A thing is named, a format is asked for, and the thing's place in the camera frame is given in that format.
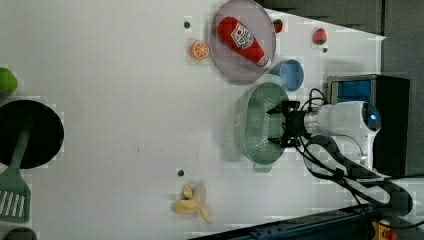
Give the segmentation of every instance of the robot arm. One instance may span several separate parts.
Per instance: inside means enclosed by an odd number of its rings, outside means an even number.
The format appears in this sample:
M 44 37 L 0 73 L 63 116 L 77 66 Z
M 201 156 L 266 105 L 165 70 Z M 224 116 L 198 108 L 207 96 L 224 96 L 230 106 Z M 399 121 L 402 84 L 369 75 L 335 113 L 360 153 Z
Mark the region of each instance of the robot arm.
M 315 170 L 317 168 L 310 167 L 313 163 L 305 159 L 311 174 L 334 181 L 382 210 L 385 216 L 399 216 L 411 223 L 423 221 L 424 178 L 389 180 L 389 176 L 375 173 L 358 164 L 358 159 L 347 158 L 340 149 L 348 148 L 348 142 L 343 137 L 312 137 L 305 146 L 308 152 L 332 170 L 342 170 L 343 175 L 341 178 L 335 177 L 322 169 L 318 172 Z M 350 144 L 353 146 L 350 149 L 354 149 L 356 143 L 351 141 Z
M 424 179 L 391 180 L 371 170 L 372 147 L 381 128 L 380 114 L 374 106 L 345 102 L 309 112 L 297 110 L 296 106 L 299 104 L 282 102 L 268 111 L 283 113 L 283 127 L 287 128 L 282 138 L 268 140 L 288 147 L 292 143 L 296 146 L 301 136 L 310 138 L 304 146 L 310 155 L 304 157 L 312 175 L 334 181 L 381 209 L 386 216 L 399 216 L 410 222 L 424 219 Z

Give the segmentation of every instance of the green ball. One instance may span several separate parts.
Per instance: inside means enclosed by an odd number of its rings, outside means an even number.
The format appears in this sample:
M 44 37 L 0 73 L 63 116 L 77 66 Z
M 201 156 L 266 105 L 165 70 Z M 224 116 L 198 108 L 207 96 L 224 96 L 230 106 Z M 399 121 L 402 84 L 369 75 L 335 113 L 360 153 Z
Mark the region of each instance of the green ball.
M 13 92 L 18 87 L 18 79 L 7 69 L 0 68 L 0 89 L 5 92 Z

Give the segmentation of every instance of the banana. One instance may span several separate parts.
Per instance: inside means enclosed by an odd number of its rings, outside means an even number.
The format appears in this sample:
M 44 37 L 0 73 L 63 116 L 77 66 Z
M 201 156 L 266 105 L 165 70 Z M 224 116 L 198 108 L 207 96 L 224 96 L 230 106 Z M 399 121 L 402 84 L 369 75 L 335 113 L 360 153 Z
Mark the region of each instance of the banana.
M 208 223 L 212 223 L 212 219 L 208 210 L 200 201 L 201 199 L 198 199 L 200 197 L 203 201 L 205 200 L 206 189 L 203 184 L 199 184 L 194 190 L 190 186 L 185 185 L 183 188 L 183 193 L 184 196 L 188 198 L 188 200 L 178 201 L 174 204 L 174 206 L 172 206 L 172 209 L 176 213 L 182 215 L 191 215 L 197 213 L 197 211 L 200 211 L 200 215 L 202 215 L 203 219 L 205 219 L 205 221 Z
M 185 208 L 195 208 L 200 206 L 200 202 L 197 201 L 197 199 L 190 199 L 190 200 L 180 200 L 181 205 L 183 205 Z
M 178 214 L 182 214 L 182 215 L 191 215 L 191 214 L 195 214 L 197 213 L 197 211 L 199 211 L 199 207 L 195 207 L 195 208 L 186 208 L 184 207 L 181 202 L 177 202 L 176 204 L 174 204 L 174 206 L 172 207 L 172 209 L 178 213 Z
M 193 197 L 193 189 L 189 185 L 185 185 L 183 188 L 184 196 L 188 199 Z

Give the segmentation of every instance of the ketchup label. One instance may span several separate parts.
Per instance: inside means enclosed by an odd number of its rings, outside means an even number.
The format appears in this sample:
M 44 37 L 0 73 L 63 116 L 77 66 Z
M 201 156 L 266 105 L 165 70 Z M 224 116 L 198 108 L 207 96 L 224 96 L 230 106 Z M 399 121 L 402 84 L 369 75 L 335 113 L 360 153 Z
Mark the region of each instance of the ketchup label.
M 237 23 L 237 26 L 234 28 L 234 31 L 231 33 L 234 43 L 243 49 L 250 47 L 253 43 L 255 37 L 253 34 L 247 30 L 247 28 L 240 23 Z

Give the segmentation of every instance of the blue bowl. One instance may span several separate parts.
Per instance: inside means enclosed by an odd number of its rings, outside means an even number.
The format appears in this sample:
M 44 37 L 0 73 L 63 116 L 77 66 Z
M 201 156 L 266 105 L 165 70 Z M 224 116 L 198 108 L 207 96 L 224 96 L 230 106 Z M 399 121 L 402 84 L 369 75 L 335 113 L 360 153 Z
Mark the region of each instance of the blue bowl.
M 302 86 L 304 72 L 302 65 L 294 59 L 277 63 L 269 72 L 279 76 L 281 86 L 287 91 L 296 91 Z

